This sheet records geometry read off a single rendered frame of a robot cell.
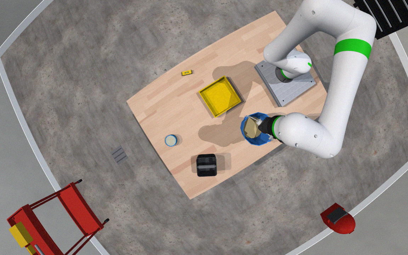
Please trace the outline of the yellow pocket level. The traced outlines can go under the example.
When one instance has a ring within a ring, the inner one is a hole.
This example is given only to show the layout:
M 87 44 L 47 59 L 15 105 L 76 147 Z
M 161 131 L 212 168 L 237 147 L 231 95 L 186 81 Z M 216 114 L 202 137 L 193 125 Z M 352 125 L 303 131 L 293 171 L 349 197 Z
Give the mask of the yellow pocket level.
M 192 74 L 192 70 L 181 72 L 182 76 Z

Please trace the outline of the yellow rectangular tray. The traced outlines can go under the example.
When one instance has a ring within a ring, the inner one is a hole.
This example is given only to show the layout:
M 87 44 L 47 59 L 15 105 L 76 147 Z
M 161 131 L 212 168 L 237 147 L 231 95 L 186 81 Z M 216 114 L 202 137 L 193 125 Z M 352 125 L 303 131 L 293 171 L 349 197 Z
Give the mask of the yellow rectangular tray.
M 215 118 L 241 102 L 225 76 L 201 89 L 199 93 Z

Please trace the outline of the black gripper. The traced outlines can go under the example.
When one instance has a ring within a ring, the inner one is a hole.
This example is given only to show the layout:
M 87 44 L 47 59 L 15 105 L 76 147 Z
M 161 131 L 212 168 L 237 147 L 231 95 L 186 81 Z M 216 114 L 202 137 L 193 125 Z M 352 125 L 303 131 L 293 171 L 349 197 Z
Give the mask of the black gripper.
M 268 138 L 269 140 L 271 140 L 272 138 L 277 139 L 276 137 L 274 137 L 273 132 L 272 132 L 272 125 L 274 120 L 279 117 L 281 115 L 275 115 L 273 117 L 266 117 L 262 123 L 260 123 L 260 125 L 258 126 L 258 129 L 264 133 L 264 134 L 269 134 L 270 137 Z M 278 139 L 277 139 L 278 140 Z M 278 140 L 279 142 L 283 143 L 281 140 Z

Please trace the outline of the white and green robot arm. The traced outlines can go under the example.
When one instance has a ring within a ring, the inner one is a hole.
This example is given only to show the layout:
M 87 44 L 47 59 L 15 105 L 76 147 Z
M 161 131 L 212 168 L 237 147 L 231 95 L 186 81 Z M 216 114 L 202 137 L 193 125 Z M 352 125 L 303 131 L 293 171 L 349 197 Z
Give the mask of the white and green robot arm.
M 289 24 L 263 50 L 264 59 L 276 66 L 281 82 L 291 82 L 310 71 L 310 57 L 293 49 L 318 31 L 336 39 L 330 85 L 318 122 L 293 112 L 277 117 L 272 132 L 288 146 L 328 159 L 342 148 L 353 100 L 375 39 L 376 21 L 342 0 L 303 0 Z

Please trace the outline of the blue and grey round tin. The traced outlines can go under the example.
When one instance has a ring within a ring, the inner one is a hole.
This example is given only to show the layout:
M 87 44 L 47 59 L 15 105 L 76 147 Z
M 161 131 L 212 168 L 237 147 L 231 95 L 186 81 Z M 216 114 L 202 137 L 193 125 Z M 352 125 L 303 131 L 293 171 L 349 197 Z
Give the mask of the blue and grey round tin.
M 165 138 L 165 143 L 170 147 L 175 146 L 177 143 L 177 137 L 175 135 L 168 135 Z

